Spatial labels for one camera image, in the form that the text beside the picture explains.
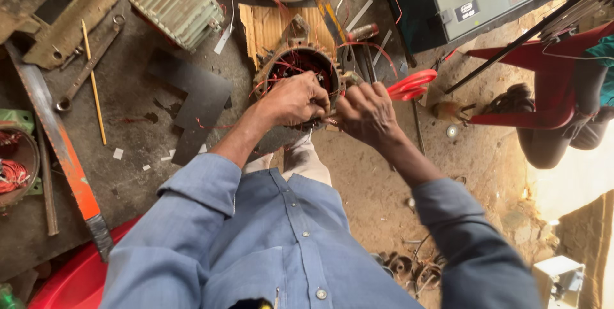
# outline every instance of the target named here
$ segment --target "dirt floor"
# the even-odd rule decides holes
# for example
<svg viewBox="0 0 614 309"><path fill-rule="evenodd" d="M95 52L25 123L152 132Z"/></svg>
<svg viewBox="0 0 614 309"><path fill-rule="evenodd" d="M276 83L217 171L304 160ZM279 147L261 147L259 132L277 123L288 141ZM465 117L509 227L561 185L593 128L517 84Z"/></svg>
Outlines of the dirt floor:
<svg viewBox="0 0 614 309"><path fill-rule="evenodd" d="M459 52L466 52L473 47L504 46L518 38L523 30L533 27L560 2L548 3L518 21L486 33L462 46ZM410 72L430 68L434 57L432 52L418 54L416 58L419 66ZM482 62L478 58L457 53L441 66L440 76L430 85L427 107L418 106L426 155L449 177L467 178L466 188L484 206L487 219L499 230L503 230L509 240L519 247L527 264L532 264L535 257L550 257L553 246L550 247L549 242L544 240L545 235L538 241L540 226L534 218L538 214L533 204L526 201L531 187L527 183L527 163L515 130L507 127L458 125L459 132L456 138L451 139L446 135L446 129L451 123L434 118L428 109L438 101L454 100L465 104L477 103L475 111L480 112L510 85L518 82L529 82L532 85L532 72L496 64L451 96L443 95L450 84L463 78ZM398 123L408 137L417 143L410 102L395 102L394 107ZM402 240L421 240L428 232L420 224L418 215L407 205L411 191L401 177L390 169L374 149L347 134L319 130L313 133L312 139L321 161L330 169L333 187L342 196L352 235L370 252L398 251L410 255L416 245L403 244ZM276 153L272 167L282 167L281 152ZM505 231L502 218L511 211L522 212L526 221L510 221L509 231ZM518 236L518 241L515 241L514 229L528 225L528 238ZM420 255L428 256L433 248L432 242L426 242ZM432 290L421 294L419 302L428 309L438 308L439 298L439 290Z"/></svg>

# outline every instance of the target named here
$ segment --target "green shirt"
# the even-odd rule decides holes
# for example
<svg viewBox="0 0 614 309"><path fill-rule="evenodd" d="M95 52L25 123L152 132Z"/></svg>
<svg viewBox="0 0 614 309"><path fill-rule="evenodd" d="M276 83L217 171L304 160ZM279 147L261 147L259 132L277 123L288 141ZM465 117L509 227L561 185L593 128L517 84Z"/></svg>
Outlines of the green shirt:
<svg viewBox="0 0 614 309"><path fill-rule="evenodd" d="M595 57L614 57L614 35L603 37L599 40L598 45L587 49L586 51ZM603 86L601 87L601 106L614 106L614 60L610 60L609 58L600 58L596 61L600 65L610 68L605 76Z"/></svg>

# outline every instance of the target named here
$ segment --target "wooden stick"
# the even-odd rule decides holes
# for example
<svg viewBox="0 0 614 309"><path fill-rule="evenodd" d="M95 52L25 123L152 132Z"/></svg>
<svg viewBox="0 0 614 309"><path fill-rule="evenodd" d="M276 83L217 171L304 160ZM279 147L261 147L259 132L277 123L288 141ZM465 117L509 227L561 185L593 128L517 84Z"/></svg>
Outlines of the wooden stick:
<svg viewBox="0 0 614 309"><path fill-rule="evenodd" d="M87 28L85 22L81 19L81 26L83 27L83 39L85 39L85 52L87 53L87 60L91 60L90 42L87 40ZM100 113L100 102L98 101L98 90L96 90L96 77L94 76L94 69L91 70L91 87L94 89L94 101L96 101L96 112L98 114L98 124L100 124L100 135L103 137L103 145L107 144L107 138L104 136L103 115Z"/></svg>

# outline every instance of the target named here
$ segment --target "white electrical box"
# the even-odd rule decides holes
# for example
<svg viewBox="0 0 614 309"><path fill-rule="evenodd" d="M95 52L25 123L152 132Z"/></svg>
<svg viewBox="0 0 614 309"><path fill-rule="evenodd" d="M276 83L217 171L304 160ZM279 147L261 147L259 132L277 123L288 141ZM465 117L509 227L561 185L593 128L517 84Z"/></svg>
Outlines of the white electrical box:
<svg viewBox="0 0 614 309"><path fill-rule="evenodd" d="M576 309L584 280L583 264L557 256L533 265L543 309Z"/></svg>

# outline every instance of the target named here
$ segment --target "blue shirt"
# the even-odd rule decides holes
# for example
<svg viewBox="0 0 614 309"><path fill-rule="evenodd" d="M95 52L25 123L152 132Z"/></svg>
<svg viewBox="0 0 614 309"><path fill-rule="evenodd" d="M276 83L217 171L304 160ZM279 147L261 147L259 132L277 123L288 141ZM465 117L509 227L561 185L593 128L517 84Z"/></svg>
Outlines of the blue shirt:
<svg viewBox="0 0 614 309"><path fill-rule="evenodd" d="M614 35L603 37L599 44L586 50L595 57L614 57ZM614 106L614 60L600 58L600 65L609 67L603 86L601 87L601 106Z"/></svg>
<svg viewBox="0 0 614 309"><path fill-rule="evenodd" d="M286 182L277 168L241 177L226 158L202 154L158 194L112 250L101 308L227 309L249 298L291 309L422 307L353 239L326 184ZM443 308L541 308L531 273L463 185L437 180L412 195L448 259Z"/></svg>

